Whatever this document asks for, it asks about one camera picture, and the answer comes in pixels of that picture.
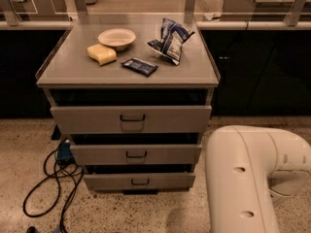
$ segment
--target gray cabinet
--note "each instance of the gray cabinet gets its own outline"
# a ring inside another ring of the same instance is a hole
[[[164,17],[82,17],[38,81],[60,132],[71,141],[76,162],[86,171],[89,189],[193,185],[218,79],[194,23],[189,26],[195,34],[183,47],[179,66],[147,47]],[[169,17],[184,19],[183,14]],[[136,41],[117,53],[116,62],[99,67],[86,55],[86,47],[97,44],[100,32],[114,27],[132,30]],[[159,67],[148,78],[122,68],[121,62],[132,56]]]

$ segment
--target terrazzo floor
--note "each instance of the terrazzo floor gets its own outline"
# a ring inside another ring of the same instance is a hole
[[[68,232],[80,233],[183,233],[209,232],[209,211],[204,175],[205,144],[209,135],[224,125],[240,124],[290,130],[311,144],[311,116],[212,117],[204,134],[204,148],[195,167],[196,179],[189,191],[123,195],[89,191],[84,182],[68,209]],[[0,229],[26,232],[31,225],[41,233],[54,231],[72,184],[61,182],[62,195],[56,207],[39,218],[26,216],[22,203],[29,190],[43,177],[43,163],[58,141],[52,141],[52,119],[0,120]],[[281,233],[311,232],[311,180],[291,199],[275,209]],[[30,198],[31,214],[46,209],[56,196],[55,182],[43,184]]]

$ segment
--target yellow sponge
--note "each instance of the yellow sponge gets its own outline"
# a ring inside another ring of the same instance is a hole
[[[107,64],[117,59],[115,50],[101,44],[88,47],[87,53],[89,57],[97,60],[99,65]]]

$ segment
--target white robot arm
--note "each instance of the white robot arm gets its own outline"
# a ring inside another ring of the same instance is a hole
[[[209,138],[210,233],[279,233],[274,205],[310,177],[311,147],[292,132],[226,126]]]

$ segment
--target drawer handle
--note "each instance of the drawer handle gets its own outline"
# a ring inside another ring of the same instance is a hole
[[[146,118],[146,115],[145,115],[145,114],[143,114],[141,118],[137,118],[137,119],[125,119],[125,118],[123,117],[123,115],[120,115],[120,120],[121,120],[121,121],[144,121],[145,118]]]
[[[130,155],[129,152],[126,152],[126,157],[129,159],[143,159],[146,158],[147,152],[145,151],[143,155]]]
[[[134,179],[131,180],[132,185],[148,185],[149,179],[147,179],[145,182],[135,182]]]

